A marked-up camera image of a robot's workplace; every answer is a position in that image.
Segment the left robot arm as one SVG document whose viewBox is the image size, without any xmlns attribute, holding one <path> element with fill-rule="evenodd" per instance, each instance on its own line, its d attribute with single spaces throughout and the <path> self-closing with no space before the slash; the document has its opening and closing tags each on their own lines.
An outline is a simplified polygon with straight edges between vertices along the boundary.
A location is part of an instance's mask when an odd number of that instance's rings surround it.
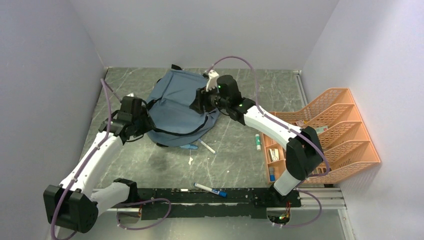
<svg viewBox="0 0 424 240">
<path fill-rule="evenodd" d="M 94 188 L 113 156 L 130 138 L 142 137 L 154 130 L 149 114 L 152 102 L 125 96 L 120 108 L 110 111 L 101 123 L 95 140 L 83 159 L 59 185 L 49 185 L 43 193 L 48 223 L 79 233 L 87 233 L 98 216 L 111 207 L 122 204 L 132 208 L 140 200 L 137 183 L 118 178 L 108 187 Z"/>
</svg>

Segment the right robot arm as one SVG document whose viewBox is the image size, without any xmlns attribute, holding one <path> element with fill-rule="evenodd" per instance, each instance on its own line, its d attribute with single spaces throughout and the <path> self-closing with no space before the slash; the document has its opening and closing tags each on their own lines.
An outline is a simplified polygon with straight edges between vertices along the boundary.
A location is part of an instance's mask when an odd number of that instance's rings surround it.
<svg viewBox="0 0 424 240">
<path fill-rule="evenodd" d="M 327 162 L 316 130 L 285 122 L 243 97 L 231 75 L 210 70 L 204 77 L 208 79 L 206 86 L 196 90 L 190 109 L 199 114 L 225 111 L 232 120 L 264 133 L 285 150 L 285 170 L 273 182 L 269 197 L 275 207 L 282 207 L 288 202 L 289 193 Z"/>
</svg>

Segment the blue student backpack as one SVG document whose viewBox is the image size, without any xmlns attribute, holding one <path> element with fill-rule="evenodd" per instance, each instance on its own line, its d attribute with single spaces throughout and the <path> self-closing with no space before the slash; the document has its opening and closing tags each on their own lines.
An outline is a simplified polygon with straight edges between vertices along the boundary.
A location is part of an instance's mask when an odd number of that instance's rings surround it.
<svg viewBox="0 0 424 240">
<path fill-rule="evenodd" d="M 207 80 L 199 73 L 183 70 L 177 65 L 159 79 L 146 102 L 155 129 L 147 136 L 162 147 L 180 147 L 200 139 L 216 124 L 220 112 L 197 113 L 190 109 L 196 90 L 204 88 Z"/>
</svg>

